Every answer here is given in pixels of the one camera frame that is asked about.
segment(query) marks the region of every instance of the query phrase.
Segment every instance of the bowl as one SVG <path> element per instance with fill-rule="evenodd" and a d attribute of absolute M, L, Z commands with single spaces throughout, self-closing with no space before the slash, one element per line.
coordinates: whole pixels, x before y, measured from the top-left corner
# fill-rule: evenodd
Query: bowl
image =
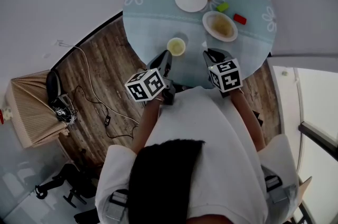
<path fill-rule="evenodd" d="M 233 35 L 232 36 L 225 36 L 224 34 L 221 34 L 217 31 L 215 31 L 213 28 L 212 28 L 212 25 L 213 25 L 213 22 L 215 20 L 215 18 L 217 16 L 222 16 L 224 17 L 226 20 L 229 21 L 229 23 L 231 24 L 231 27 L 233 29 Z M 203 22 L 203 26 L 204 28 L 206 29 L 206 31 L 211 34 L 213 37 L 215 37 L 216 39 L 222 41 L 222 42 L 232 42 L 234 41 L 237 36 L 238 36 L 238 30 L 237 30 L 237 26 L 236 24 L 232 21 L 232 19 L 230 17 L 228 17 L 227 15 L 223 14 L 223 13 L 220 13 L 220 12 L 216 12 L 216 11 L 210 11 L 210 12 L 207 12 L 203 15 L 203 19 L 202 19 L 202 22 Z"/>

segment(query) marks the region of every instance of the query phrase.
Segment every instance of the yellow liquid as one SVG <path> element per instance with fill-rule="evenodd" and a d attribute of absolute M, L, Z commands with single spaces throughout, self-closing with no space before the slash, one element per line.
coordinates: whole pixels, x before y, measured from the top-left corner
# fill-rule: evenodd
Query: yellow liquid
<path fill-rule="evenodd" d="M 231 37 L 233 35 L 233 29 L 228 20 L 222 16 L 217 16 L 212 24 L 212 28 L 225 37 Z"/>
<path fill-rule="evenodd" d="M 168 50 L 172 55 L 181 55 L 184 51 L 184 44 L 180 40 L 173 40 L 169 43 Z"/>

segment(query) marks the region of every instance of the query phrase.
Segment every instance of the round table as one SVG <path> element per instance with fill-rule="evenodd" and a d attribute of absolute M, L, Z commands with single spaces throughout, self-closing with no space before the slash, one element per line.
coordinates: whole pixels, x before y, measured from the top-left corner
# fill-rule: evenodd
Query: round table
<path fill-rule="evenodd" d="M 202 24 L 203 14 L 215 11 L 223 2 L 230 6 L 224 11 L 227 16 L 239 14 L 247 19 L 246 25 L 235 22 L 238 37 L 230 43 L 213 38 Z M 263 64 L 277 30 L 271 0 L 208 0 L 196 13 L 179 9 L 175 0 L 125 0 L 123 21 L 130 45 L 145 64 L 166 50 L 171 38 L 184 39 L 186 51 L 173 57 L 168 77 L 181 85 L 205 88 L 213 87 L 202 55 L 207 47 L 228 51 L 238 59 L 242 77 L 247 78 Z"/>

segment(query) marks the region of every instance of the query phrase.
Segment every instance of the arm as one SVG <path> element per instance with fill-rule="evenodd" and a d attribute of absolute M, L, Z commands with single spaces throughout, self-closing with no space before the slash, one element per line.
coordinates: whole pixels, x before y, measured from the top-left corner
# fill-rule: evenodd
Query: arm
<path fill-rule="evenodd" d="M 231 101 L 236 107 L 239 115 L 242 117 L 245 126 L 251 136 L 251 139 L 256 147 L 257 152 L 265 148 L 265 141 L 262 128 L 260 127 L 257 118 L 252 112 L 244 94 L 240 90 L 233 90 L 229 92 Z"/>
<path fill-rule="evenodd" d="M 144 108 L 141 121 L 138 125 L 137 135 L 134 137 L 131 149 L 135 154 L 145 146 L 154 126 L 157 122 L 161 101 L 153 99 Z"/>

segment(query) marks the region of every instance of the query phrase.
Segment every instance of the wooden floor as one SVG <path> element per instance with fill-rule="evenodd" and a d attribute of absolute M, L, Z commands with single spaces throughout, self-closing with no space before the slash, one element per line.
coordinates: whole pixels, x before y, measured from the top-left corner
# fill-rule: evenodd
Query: wooden floor
<path fill-rule="evenodd" d="M 139 121 L 143 107 L 131 100 L 124 83 L 138 69 L 145 68 L 145 65 L 127 41 L 122 18 L 104 27 L 80 47 L 87 55 L 97 96 L 112 109 Z M 63 88 L 71 99 L 75 88 L 80 85 L 87 98 L 97 101 L 90 88 L 86 60 L 80 50 L 74 50 L 57 66 L 57 70 Z M 252 109 L 260 113 L 259 118 L 264 121 L 262 128 L 265 139 L 269 142 L 272 137 L 280 134 L 280 120 L 275 89 L 266 62 L 245 80 L 243 91 Z M 80 88 L 77 90 L 74 105 L 78 110 L 78 119 L 69 126 L 70 135 L 60 138 L 61 144 L 74 161 L 79 159 L 80 151 L 84 148 L 89 164 L 101 165 L 109 145 L 130 145 L 130 137 L 107 137 L 104 127 L 107 115 L 105 106 L 86 101 Z M 136 126 L 135 122 L 117 116 L 112 111 L 109 111 L 109 116 L 109 136 L 130 135 Z"/>

